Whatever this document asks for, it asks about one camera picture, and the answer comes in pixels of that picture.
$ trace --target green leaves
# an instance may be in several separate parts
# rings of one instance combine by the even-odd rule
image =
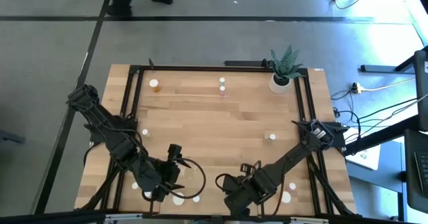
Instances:
[[[276,58],[274,50],[271,49],[270,53],[274,61],[272,68],[274,69],[278,79],[283,80],[285,78],[296,78],[302,76],[301,74],[296,73],[297,69],[302,64],[294,65],[299,54],[299,50],[293,52],[292,47],[288,46],[288,49],[283,54],[281,61]]]
[[[302,74],[300,74],[299,72],[295,72],[295,73],[292,73],[292,74],[287,74],[287,75],[285,75],[284,77],[285,78],[297,78],[297,77],[302,77],[303,75]]]
[[[295,73],[297,71],[297,69],[302,66],[303,64],[296,64],[292,67],[292,69],[290,70],[290,73]]]
[[[288,58],[288,56],[290,56],[290,54],[292,54],[292,46],[291,45],[288,46],[287,51],[282,56],[281,62],[284,62],[284,60],[286,60]]]
[[[275,51],[274,50],[270,50],[270,55],[272,56],[272,59],[274,60],[274,61],[276,61],[277,59],[276,59],[276,54],[275,54]]]

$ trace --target gray floor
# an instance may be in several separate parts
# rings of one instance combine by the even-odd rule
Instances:
[[[217,65],[225,60],[269,58],[270,49],[300,49],[298,61],[324,68],[330,93],[353,82],[366,88],[410,78],[362,74],[361,64],[397,65],[423,44],[403,0],[362,0],[341,11],[329,0],[175,0],[163,6],[134,0],[137,16],[285,16],[370,18],[372,23],[257,21],[104,22],[86,82],[104,91],[111,64]],[[352,0],[341,0],[345,5]],[[97,16],[103,0],[0,0],[2,15]],[[0,129],[27,142],[0,144],[0,216],[31,212],[60,124],[66,95],[76,84],[94,22],[0,21]],[[415,83],[354,97],[358,115],[414,98]],[[348,100],[334,102],[348,109]],[[47,211],[69,211],[82,174],[89,133],[77,115]],[[397,196],[352,179],[358,212],[386,219],[397,214]],[[412,214],[410,221],[421,222]]]

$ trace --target wooden tabletop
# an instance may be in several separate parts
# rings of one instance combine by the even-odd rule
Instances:
[[[102,105],[112,114],[119,114],[128,76],[128,65],[113,65],[107,79]],[[308,69],[317,118],[334,121],[330,94],[323,70]],[[144,71],[138,103],[138,131],[148,129],[150,138],[143,137],[143,145],[153,157],[166,160],[169,144],[183,147],[184,157],[198,162],[207,175],[207,185],[201,200],[185,200],[181,206],[166,196],[155,203],[160,214],[230,215],[223,199],[225,194],[214,180],[221,173],[240,175],[241,163],[262,165],[275,162],[299,141],[298,129],[291,120],[299,120],[294,82],[284,94],[275,94],[268,87],[271,73],[247,72],[184,72]],[[226,92],[219,95],[219,78],[225,78]],[[160,91],[154,92],[148,82],[159,81]],[[301,91],[305,113],[309,115],[303,80]],[[130,99],[133,99],[134,81]],[[132,101],[129,101],[128,112]],[[277,140],[268,142],[267,136],[276,134]],[[335,149],[324,151],[328,180],[339,198],[356,211],[343,156]],[[92,150],[76,199],[76,207],[86,204],[106,177],[109,156],[101,144]],[[182,168],[177,184],[184,195],[196,193],[202,185],[202,175],[195,167]],[[282,203],[278,215],[313,215],[314,208],[308,180],[308,167],[303,160],[285,176],[284,190],[291,194],[289,203]],[[132,189],[134,177],[127,172],[124,180],[120,211],[148,212],[150,203],[141,197],[141,190]],[[289,188],[290,183],[296,189]],[[116,181],[110,190],[108,206],[112,207]],[[318,194],[326,212],[320,183]],[[274,212],[280,192],[265,202],[265,214]],[[260,213],[251,204],[251,215]]]

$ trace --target potted plant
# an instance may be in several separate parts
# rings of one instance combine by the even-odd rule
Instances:
[[[292,47],[288,46],[281,60],[276,58],[274,50],[271,49],[270,52],[273,59],[270,61],[270,67],[274,70],[274,74],[272,74],[272,78],[269,82],[269,88],[272,92],[281,94],[287,90],[291,79],[302,76],[297,72],[297,69],[302,64],[294,64],[299,50],[292,51]]]

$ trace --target white pot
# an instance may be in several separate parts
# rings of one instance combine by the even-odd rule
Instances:
[[[269,89],[273,93],[282,94],[282,93],[284,93],[288,89],[288,86],[290,85],[291,80],[285,86],[281,86],[281,85],[278,85],[278,84],[275,83],[274,75],[275,74],[272,74],[272,78],[270,78]]]

